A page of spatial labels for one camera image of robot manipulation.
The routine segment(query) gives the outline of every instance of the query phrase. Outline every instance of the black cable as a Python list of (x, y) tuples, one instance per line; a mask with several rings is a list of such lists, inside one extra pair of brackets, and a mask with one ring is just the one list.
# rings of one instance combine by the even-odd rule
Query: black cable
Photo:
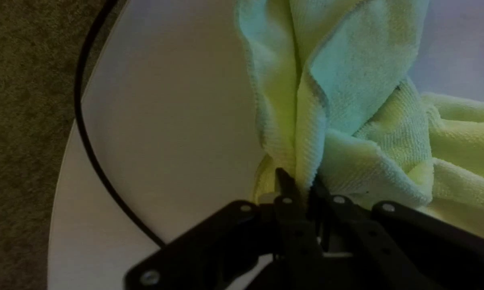
[(81, 81), (83, 81), (83, 73), (84, 73), (84, 65), (88, 62), (91, 47), (94, 44), (94, 39), (97, 33), (101, 31), (102, 25), (105, 23), (107, 17), (110, 15), (112, 9), (117, 5), (117, 0), (105, 0), (102, 9), (99, 10), (97, 17), (94, 18), (89, 31), (84, 36), (83, 46), (80, 49), (78, 55), (78, 63), (75, 70), (75, 79), (73, 79), (73, 113), (75, 113), (75, 123), (76, 129), (84, 149), (84, 154), (97, 176), (97, 179), (102, 183), (105, 187), (107, 194), (110, 199), (117, 204), (117, 207), (128, 216), (128, 220), (147, 237), (150, 239), (155, 245), (160, 249), (165, 245), (163, 241), (154, 234), (129, 208), (128, 205), (120, 199), (120, 195), (115, 192), (112, 183), (107, 179), (104, 171), (101, 170), (101, 165), (94, 155), (93, 146), (89, 142), (89, 137), (84, 129), (83, 123), (83, 115), (81, 115)]

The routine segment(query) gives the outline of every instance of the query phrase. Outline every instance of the carpet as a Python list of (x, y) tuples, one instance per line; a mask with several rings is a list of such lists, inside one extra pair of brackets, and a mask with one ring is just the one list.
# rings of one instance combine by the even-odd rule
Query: carpet
[(101, 5), (0, 0), (0, 290), (46, 289), (49, 215), (72, 125), (73, 70)]

